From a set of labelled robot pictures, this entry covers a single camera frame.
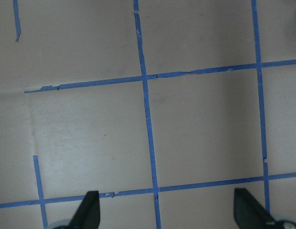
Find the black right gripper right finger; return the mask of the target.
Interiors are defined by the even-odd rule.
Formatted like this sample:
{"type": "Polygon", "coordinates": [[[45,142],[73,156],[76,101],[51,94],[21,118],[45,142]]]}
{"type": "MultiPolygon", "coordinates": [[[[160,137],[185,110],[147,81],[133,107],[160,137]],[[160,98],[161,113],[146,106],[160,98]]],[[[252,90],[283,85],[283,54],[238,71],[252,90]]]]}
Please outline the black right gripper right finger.
{"type": "Polygon", "coordinates": [[[234,189],[234,220],[240,229],[276,228],[276,220],[246,188],[234,189]]]}

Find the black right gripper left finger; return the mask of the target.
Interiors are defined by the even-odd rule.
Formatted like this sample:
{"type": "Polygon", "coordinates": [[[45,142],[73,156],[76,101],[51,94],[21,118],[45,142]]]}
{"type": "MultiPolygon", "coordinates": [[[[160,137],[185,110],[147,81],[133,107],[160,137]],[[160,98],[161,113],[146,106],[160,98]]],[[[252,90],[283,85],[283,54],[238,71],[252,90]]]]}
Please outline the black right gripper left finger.
{"type": "Polygon", "coordinates": [[[68,229],[98,229],[101,221],[98,191],[88,191],[68,224],[68,229]]]}

